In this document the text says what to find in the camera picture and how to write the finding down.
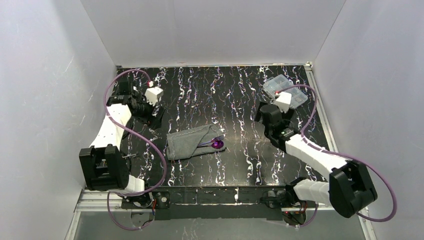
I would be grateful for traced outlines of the grey fabric napkin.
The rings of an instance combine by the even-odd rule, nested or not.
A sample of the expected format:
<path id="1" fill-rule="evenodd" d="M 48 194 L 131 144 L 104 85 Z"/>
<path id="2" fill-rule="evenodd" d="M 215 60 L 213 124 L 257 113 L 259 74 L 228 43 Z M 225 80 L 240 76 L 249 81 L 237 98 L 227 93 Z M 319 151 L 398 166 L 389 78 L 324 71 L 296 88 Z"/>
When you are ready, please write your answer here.
<path id="1" fill-rule="evenodd" d="M 189 159 L 194 156 L 221 152 L 226 149 L 213 148 L 209 141 L 222 136 L 223 132 L 215 124 L 207 124 L 166 135 L 166 157 L 170 161 Z"/>

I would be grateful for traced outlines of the purple metal fork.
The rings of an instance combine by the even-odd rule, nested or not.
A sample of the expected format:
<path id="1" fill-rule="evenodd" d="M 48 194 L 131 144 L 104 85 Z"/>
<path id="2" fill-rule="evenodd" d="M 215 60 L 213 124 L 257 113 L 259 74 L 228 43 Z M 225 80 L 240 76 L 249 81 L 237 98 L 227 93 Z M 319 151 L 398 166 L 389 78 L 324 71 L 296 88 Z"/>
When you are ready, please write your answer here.
<path id="1" fill-rule="evenodd" d="M 217 136 L 217 137 L 214 137 L 214 138 L 213 138 L 213 139 L 211 139 L 210 141 L 203 142 L 203 143 L 199 143 L 197 146 L 198 146 L 198 147 L 200 147 L 200 146 L 207 145 L 207 144 L 211 144 L 211 143 L 214 143 L 214 142 L 217 142 L 217 141 L 222 141 L 224 138 L 225 138 L 225 136 L 224 136 L 224 135 L 219 135 L 219 136 Z"/>

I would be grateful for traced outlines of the purple metal spoon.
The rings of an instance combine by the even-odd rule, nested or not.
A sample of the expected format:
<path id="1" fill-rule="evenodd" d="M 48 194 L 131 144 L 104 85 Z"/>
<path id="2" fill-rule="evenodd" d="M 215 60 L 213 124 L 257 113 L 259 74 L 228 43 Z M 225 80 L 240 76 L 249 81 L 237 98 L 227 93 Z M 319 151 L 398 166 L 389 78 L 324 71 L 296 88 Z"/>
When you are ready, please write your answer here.
<path id="1" fill-rule="evenodd" d="M 217 140 L 213 142 L 208 142 L 206 144 L 198 145 L 197 148 L 205 148 L 205 147 L 211 147 L 216 150 L 220 150 L 225 146 L 224 142 L 222 140 Z"/>

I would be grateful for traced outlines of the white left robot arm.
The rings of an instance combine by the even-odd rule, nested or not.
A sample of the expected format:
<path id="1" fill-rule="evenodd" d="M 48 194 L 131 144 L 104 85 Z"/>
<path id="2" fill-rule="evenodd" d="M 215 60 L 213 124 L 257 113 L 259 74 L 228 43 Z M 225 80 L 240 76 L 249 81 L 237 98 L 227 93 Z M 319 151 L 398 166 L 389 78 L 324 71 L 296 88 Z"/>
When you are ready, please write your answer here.
<path id="1" fill-rule="evenodd" d="M 161 127 L 164 110 L 155 112 L 164 94 L 163 89 L 147 82 L 142 90 L 127 78 L 117 77 L 116 90 L 104 98 L 105 118 L 95 139 L 79 152 L 79 161 L 90 191 L 112 191 L 135 196 L 145 192 L 144 180 L 130 173 L 130 163 L 124 159 L 121 143 L 131 132 L 127 123 L 135 118 L 151 129 Z"/>

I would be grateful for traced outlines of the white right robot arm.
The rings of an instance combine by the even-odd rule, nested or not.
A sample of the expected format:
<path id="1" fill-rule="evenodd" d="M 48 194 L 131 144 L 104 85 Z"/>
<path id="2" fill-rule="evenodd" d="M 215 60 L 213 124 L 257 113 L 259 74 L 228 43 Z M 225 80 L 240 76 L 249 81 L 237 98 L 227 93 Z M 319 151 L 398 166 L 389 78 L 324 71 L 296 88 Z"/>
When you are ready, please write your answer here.
<path id="1" fill-rule="evenodd" d="M 290 127 L 294 110 L 286 103 L 260 102 L 254 120 L 264 125 L 264 135 L 285 154 L 295 157 L 319 172 L 325 181 L 298 177 L 264 201 L 284 204 L 304 201 L 332 206 L 342 217 L 350 218 L 378 199 L 378 193 L 364 163 L 329 154 L 324 147 L 309 142 L 299 130 Z"/>

